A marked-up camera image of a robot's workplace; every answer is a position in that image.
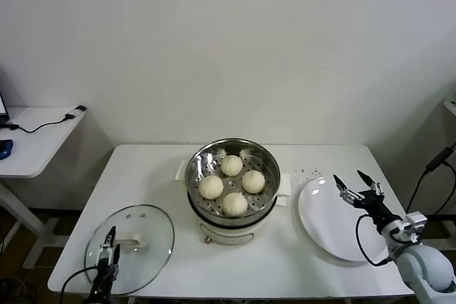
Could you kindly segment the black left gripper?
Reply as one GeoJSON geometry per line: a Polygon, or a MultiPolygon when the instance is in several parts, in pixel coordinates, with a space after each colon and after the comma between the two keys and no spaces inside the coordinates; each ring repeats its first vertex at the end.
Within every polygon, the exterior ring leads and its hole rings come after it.
{"type": "Polygon", "coordinates": [[[116,227],[112,226],[106,235],[104,241],[100,245],[99,262],[97,264],[97,275],[93,281],[89,296],[85,299],[85,303],[103,303],[109,304],[110,294],[113,287],[113,282],[118,274],[118,262],[120,259],[120,245],[117,244],[113,251],[116,235],[116,227]]]}

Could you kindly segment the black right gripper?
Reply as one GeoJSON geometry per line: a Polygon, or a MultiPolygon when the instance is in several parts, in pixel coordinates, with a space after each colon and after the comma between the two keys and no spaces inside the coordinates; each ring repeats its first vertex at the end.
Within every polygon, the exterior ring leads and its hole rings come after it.
{"type": "Polygon", "coordinates": [[[368,188],[359,193],[355,193],[334,174],[333,178],[336,187],[339,190],[339,196],[349,204],[356,203],[356,208],[365,210],[372,218],[373,223],[377,228],[385,228],[394,221],[401,221],[401,217],[393,214],[383,203],[385,196],[380,188],[380,184],[375,182],[369,175],[361,170],[358,170],[357,173],[368,188]]]}

